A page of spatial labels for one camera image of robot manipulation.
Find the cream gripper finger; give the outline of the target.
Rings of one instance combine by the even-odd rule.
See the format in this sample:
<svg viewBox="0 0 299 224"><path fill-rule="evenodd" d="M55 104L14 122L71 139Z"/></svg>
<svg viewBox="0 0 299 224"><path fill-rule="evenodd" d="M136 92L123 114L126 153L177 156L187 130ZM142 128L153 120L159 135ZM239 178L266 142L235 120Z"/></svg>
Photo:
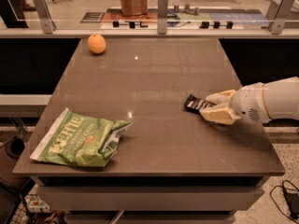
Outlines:
<svg viewBox="0 0 299 224"><path fill-rule="evenodd" d="M206 121L225 125L232 125L235 121L242 119L242 117L237 115L235 111L227 104L202 108L200 110L200 114Z"/></svg>
<svg viewBox="0 0 299 224"><path fill-rule="evenodd" d="M236 93L236 90L217 92L217 93L209 94L206 97L206 100L215 105L218 105L221 103L227 103L227 102L231 101L231 99L235 95L235 93Z"/></svg>

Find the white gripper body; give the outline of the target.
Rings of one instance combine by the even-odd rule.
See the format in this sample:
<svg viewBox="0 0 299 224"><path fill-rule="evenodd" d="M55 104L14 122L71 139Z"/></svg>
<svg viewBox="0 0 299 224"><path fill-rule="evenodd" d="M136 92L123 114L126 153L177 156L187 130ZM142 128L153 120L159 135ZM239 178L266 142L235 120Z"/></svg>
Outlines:
<svg viewBox="0 0 299 224"><path fill-rule="evenodd" d="M267 123L271 119L267 114L263 98L263 83L242 87L231 100L234 112L246 123Z"/></svg>

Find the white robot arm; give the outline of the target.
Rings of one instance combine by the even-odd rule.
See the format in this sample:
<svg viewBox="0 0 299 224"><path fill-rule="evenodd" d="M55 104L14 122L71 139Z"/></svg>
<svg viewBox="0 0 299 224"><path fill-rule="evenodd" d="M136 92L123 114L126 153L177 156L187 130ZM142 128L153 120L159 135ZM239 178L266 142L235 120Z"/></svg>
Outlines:
<svg viewBox="0 0 299 224"><path fill-rule="evenodd" d="M273 119L299 120L299 77L269 83L254 83L236 90L210 94L214 105L200 109L204 120L232 125L237 120L248 124L268 123Z"/></svg>

